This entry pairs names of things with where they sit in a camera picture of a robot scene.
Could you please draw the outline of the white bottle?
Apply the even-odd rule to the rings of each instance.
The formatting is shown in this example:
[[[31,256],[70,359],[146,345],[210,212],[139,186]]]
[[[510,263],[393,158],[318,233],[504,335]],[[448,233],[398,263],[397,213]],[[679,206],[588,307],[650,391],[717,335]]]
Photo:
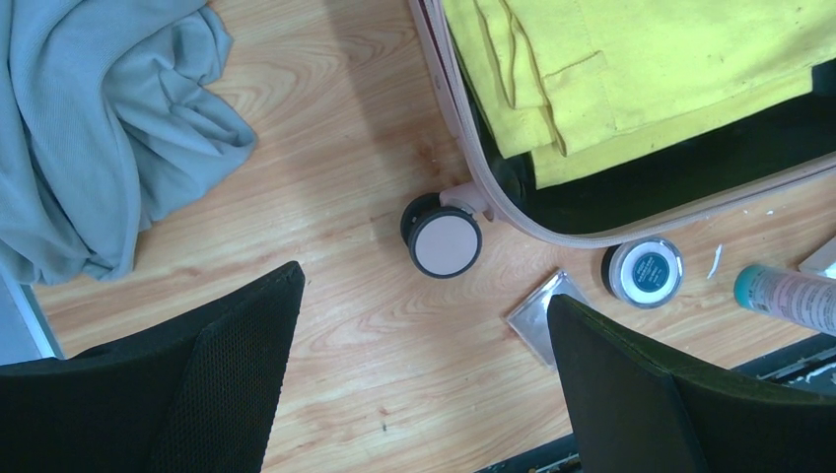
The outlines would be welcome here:
[[[835,335],[835,281],[760,264],[744,268],[733,294],[743,308]]]

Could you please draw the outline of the yellow garment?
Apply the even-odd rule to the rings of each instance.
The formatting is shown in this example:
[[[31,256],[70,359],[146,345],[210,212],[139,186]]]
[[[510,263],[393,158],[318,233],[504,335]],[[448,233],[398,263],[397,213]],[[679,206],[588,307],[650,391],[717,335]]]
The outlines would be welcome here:
[[[644,157],[808,94],[835,56],[831,1],[448,1],[505,159],[538,187]]]

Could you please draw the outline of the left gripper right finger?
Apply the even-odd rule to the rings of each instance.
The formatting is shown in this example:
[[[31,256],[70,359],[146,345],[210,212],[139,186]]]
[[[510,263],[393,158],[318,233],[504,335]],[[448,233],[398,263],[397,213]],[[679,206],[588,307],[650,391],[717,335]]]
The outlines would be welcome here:
[[[831,472],[835,399],[733,372],[569,296],[548,324],[587,472]]]

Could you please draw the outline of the white rectangular box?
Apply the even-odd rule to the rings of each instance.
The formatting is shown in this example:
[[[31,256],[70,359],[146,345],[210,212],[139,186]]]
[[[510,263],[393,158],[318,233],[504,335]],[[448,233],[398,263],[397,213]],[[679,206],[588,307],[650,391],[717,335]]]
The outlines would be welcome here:
[[[836,279],[836,237],[832,238],[811,256],[806,258],[800,265],[799,271],[803,274],[820,276],[828,279]]]

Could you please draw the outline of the round blue-lid jar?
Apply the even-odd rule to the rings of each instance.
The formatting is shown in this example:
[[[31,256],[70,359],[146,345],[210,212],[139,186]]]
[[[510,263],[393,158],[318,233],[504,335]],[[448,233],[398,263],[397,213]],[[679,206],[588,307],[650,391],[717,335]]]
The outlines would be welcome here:
[[[684,279],[680,250],[669,239],[651,236],[610,247],[601,278],[614,297],[641,309],[669,303]]]

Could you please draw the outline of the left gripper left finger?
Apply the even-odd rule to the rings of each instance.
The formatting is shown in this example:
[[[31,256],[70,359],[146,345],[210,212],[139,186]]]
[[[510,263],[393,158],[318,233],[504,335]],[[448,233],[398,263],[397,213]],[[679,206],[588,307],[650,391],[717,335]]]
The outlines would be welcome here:
[[[295,261],[75,357],[1,370],[5,472],[258,472],[300,314]]]

